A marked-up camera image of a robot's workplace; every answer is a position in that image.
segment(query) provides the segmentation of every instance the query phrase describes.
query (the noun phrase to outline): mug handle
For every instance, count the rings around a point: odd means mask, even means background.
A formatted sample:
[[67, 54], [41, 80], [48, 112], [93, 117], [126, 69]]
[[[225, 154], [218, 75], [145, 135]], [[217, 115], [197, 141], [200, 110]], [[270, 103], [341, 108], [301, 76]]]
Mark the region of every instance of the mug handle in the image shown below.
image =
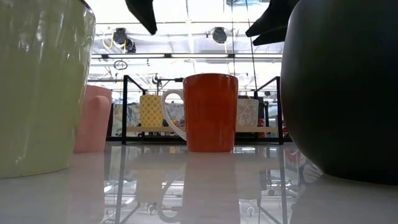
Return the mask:
[[166, 120], [167, 124], [169, 124], [169, 126], [173, 129], [175, 133], [177, 133], [182, 139], [187, 140], [187, 133], [185, 131], [181, 131], [181, 129], [179, 129], [175, 124], [173, 124], [166, 110], [166, 102], [165, 102], [166, 97], [173, 93], [180, 96], [181, 100], [184, 100], [184, 95], [182, 90], [167, 90], [166, 92], [164, 92], [162, 98], [160, 99], [160, 107], [162, 108], [163, 118]]

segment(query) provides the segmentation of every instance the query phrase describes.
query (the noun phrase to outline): glossy table surface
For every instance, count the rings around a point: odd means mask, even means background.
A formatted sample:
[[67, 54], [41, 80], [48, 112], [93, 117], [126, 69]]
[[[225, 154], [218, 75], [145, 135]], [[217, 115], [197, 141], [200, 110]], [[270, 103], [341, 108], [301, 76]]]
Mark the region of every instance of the glossy table surface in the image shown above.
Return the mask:
[[324, 176], [291, 143], [222, 154], [108, 143], [104, 153], [75, 154], [60, 172], [0, 179], [0, 192], [0, 223], [12, 224], [363, 224], [398, 217], [397, 187]]

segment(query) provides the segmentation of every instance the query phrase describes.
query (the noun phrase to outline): yellow patterned box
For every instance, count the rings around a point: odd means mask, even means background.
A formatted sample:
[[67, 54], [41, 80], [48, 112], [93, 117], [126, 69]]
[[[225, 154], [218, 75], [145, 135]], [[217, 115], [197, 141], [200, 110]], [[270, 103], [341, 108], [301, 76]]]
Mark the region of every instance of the yellow patterned box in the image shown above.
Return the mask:
[[142, 95], [139, 98], [142, 127], [161, 127], [163, 124], [161, 96]]

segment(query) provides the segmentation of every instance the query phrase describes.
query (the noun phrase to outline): ceiling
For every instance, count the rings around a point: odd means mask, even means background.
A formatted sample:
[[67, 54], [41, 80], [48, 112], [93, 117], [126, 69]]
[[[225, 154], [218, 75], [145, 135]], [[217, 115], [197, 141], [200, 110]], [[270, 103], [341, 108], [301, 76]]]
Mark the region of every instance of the ceiling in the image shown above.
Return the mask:
[[[267, 9], [265, 0], [154, 0], [158, 22], [156, 35], [150, 35], [127, 10], [124, 0], [86, 0], [96, 15], [96, 35], [93, 56], [97, 54], [123, 54], [123, 46], [112, 41], [112, 33], [118, 27], [126, 28], [126, 34], [137, 48], [135, 57], [91, 60], [89, 82], [118, 92], [123, 75], [130, 75], [143, 88], [155, 90], [152, 78], [186, 77], [202, 72], [229, 73], [239, 77], [239, 89], [250, 90], [280, 75], [279, 58], [252, 58], [251, 54], [281, 54], [283, 43], [253, 46], [245, 31]], [[224, 27], [225, 44], [212, 39], [215, 27]], [[232, 58], [146, 58], [141, 54], [229, 54]], [[238, 58], [238, 54], [250, 54]], [[118, 62], [125, 70], [118, 70]], [[181, 88], [181, 83], [170, 82], [163, 90]], [[130, 90], [138, 87], [129, 85]]]

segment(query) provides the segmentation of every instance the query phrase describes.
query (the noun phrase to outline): yellow-green vase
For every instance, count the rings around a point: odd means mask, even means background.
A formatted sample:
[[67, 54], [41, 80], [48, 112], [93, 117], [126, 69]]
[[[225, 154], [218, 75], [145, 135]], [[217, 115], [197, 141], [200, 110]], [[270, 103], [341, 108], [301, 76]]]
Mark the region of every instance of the yellow-green vase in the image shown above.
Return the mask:
[[68, 167], [94, 29], [81, 0], [0, 0], [0, 178]]

